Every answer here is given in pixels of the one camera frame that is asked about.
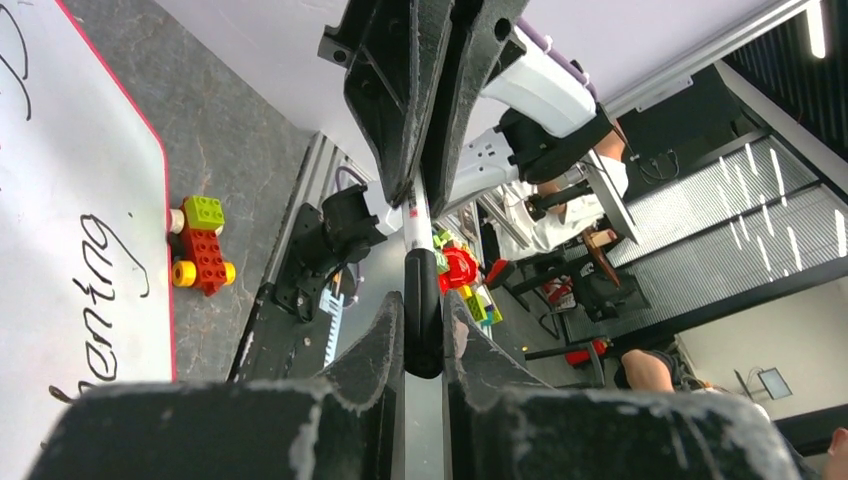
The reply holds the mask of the person forearm in background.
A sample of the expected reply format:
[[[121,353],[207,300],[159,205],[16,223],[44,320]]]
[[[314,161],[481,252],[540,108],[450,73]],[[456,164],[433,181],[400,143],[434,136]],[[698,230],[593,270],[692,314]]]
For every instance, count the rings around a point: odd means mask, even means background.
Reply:
[[[624,196],[630,185],[625,164],[626,147],[626,136],[619,122],[614,121],[611,132],[585,158],[584,171],[589,175],[588,185],[591,189],[596,189],[604,182],[605,187],[601,190],[603,194],[609,193],[617,198]],[[505,223],[495,225],[500,258],[518,261],[550,253],[566,242],[577,239],[606,215],[602,199],[592,191],[564,204],[549,207],[539,220],[532,218],[528,211],[532,206],[532,198],[546,199],[568,187],[562,177],[540,185],[514,181],[504,186],[505,213],[514,222],[514,229],[526,236],[526,242],[520,243],[513,237]]]

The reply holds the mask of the white black marker pen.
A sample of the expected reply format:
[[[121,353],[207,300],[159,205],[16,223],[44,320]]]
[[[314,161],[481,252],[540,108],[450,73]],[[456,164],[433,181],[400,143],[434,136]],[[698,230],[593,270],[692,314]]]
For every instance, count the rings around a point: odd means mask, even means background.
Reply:
[[[433,255],[432,222],[421,172],[414,176],[413,183],[402,205],[402,211],[407,252],[422,250]]]

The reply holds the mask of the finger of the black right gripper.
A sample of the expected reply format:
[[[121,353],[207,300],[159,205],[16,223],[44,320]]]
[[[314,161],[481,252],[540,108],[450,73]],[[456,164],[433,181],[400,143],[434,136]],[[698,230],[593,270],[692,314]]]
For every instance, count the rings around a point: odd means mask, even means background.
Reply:
[[[441,216],[450,203],[472,110],[526,5],[520,0],[451,3],[447,49],[421,158],[433,218]]]
[[[318,54],[345,71],[343,96],[378,169],[386,202],[412,188],[450,33],[451,1],[350,1]]]

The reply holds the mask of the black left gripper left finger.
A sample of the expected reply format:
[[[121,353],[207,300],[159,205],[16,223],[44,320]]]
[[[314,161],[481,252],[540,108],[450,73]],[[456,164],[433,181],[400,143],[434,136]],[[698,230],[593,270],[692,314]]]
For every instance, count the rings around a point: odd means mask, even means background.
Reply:
[[[403,301],[308,379],[126,384],[79,398],[33,479],[393,479],[401,474]]]

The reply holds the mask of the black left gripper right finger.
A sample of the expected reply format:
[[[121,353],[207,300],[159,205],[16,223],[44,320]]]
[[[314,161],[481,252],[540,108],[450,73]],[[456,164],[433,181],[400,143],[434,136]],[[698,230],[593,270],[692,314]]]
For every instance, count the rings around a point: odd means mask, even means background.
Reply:
[[[449,479],[796,479],[777,429],[721,394],[556,389],[443,299]]]

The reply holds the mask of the black marker cap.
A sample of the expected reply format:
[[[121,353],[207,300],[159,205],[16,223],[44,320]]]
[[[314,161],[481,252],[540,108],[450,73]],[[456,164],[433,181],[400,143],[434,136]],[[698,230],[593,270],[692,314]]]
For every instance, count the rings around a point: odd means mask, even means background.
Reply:
[[[404,263],[404,366],[408,373],[433,379],[443,370],[442,292],[435,254],[416,248]]]

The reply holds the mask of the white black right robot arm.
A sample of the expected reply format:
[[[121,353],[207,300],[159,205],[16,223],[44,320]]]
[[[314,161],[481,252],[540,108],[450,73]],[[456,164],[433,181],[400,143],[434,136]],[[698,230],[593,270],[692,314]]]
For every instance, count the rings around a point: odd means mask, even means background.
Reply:
[[[522,19],[521,1],[351,1],[318,54],[379,173],[323,205],[336,244],[397,231],[429,245],[431,223],[502,184],[549,181],[611,127],[588,78]]]

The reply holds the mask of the pink framed whiteboard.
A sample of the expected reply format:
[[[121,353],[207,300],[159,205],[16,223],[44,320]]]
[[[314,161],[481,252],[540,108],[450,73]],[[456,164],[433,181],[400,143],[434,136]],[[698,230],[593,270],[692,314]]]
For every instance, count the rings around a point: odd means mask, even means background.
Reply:
[[[164,146],[61,1],[1,5],[1,475],[99,384],[176,377]]]

